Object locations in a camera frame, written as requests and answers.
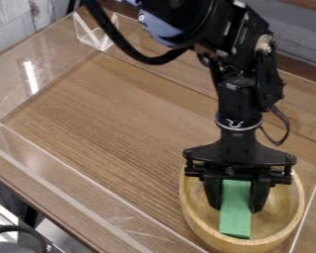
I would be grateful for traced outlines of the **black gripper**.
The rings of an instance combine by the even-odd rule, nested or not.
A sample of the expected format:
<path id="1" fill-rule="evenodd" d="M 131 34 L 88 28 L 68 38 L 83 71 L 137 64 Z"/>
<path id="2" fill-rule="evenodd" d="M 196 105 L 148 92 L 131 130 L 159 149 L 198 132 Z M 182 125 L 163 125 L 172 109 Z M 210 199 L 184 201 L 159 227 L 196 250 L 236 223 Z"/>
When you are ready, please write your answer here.
<path id="1" fill-rule="evenodd" d="M 183 157 L 184 175 L 203 180 L 208 204 L 215 210 L 222 206 L 222 179 L 254 181 L 252 212 L 264 208 L 270 184 L 290 185 L 292 181 L 291 167 L 296 157 L 259 143 L 254 130 L 235 132 L 223 129 L 216 142 L 184 149 Z"/>

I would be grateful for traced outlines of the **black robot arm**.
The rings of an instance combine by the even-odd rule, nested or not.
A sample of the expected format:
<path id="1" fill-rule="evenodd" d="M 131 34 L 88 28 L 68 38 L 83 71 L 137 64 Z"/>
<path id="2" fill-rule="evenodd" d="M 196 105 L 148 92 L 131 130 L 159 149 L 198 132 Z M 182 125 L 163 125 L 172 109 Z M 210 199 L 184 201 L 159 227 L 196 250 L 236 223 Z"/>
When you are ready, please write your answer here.
<path id="1" fill-rule="evenodd" d="M 139 20 L 168 47 L 196 51 L 211 71 L 219 99 L 220 139 L 183 151 L 184 175 L 203 182 L 208 204 L 223 204 L 224 182 L 247 181 L 250 209 L 264 208 L 270 188 L 292 180 L 296 158 L 256 138 L 263 113 L 278 113 L 284 82 L 268 23 L 240 0 L 125 0 Z"/>

